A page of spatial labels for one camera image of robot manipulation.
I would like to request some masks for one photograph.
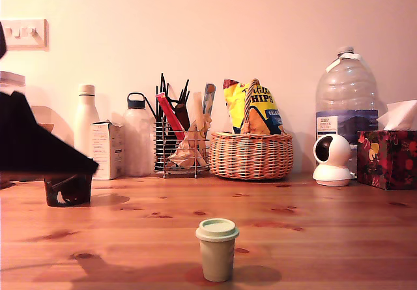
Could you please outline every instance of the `bag of chips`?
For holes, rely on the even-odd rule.
[[[243,85],[234,80],[224,80],[223,83],[226,106],[235,134],[239,134],[242,130],[245,97],[249,85],[249,83]],[[280,135],[285,133],[280,113],[270,91],[259,83],[253,89],[249,118],[251,134]]]

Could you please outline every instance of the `white bottle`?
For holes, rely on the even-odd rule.
[[[74,130],[74,147],[85,156],[91,158],[90,125],[99,121],[97,109],[94,103],[94,86],[79,85],[78,93],[78,108]]]
[[[139,94],[143,100],[130,100],[131,94]],[[145,109],[145,96],[128,95],[128,109],[123,115],[124,125],[124,174],[129,177],[146,176],[154,165],[152,128],[154,119]]]

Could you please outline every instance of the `metal utensil holder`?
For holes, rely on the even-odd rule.
[[[194,178],[197,178],[197,175],[210,170],[209,165],[209,147],[207,147],[207,138],[203,138],[201,131],[188,131],[187,133],[192,134],[190,137],[193,139],[189,140],[190,143],[194,143],[194,146],[191,148],[183,148],[184,151],[190,150],[189,156],[181,157],[182,160],[194,161],[192,167],[180,167],[174,164],[169,157],[175,153],[181,141],[179,141],[175,135],[176,132],[181,132],[180,130],[173,130],[168,122],[164,122],[162,119],[161,122],[155,124],[155,167],[154,172],[162,174],[164,178],[170,174],[190,174],[194,173]],[[199,148],[199,141],[204,141],[204,151]],[[201,157],[206,162],[206,165],[201,166],[197,159],[197,151],[200,152]]]

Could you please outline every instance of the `white water bottle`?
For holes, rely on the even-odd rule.
[[[93,85],[79,85],[78,108],[74,130],[74,147],[89,158],[91,152],[90,125],[97,123],[98,113],[94,103],[95,91]]]

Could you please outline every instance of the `bottle cap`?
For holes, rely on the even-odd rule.
[[[143,100],[130,100],[131,94],[139,94],[143,97]],[[128,108],[129,109],[145,109],[145,96],[141,93],[130,93],[128,95]]]
[[[344,47],[338,48],[338,55],[341,55],[344,53],[354,53],[353,47],[344,46]]]
[[[209,242],[224,242],[237,238],[239,229],[235,223],[225,218],[211,218],[203,220],[195,235],[198,239]]]
[[[95,96],[94,85],[79,85],[78,94],[80,96]]]

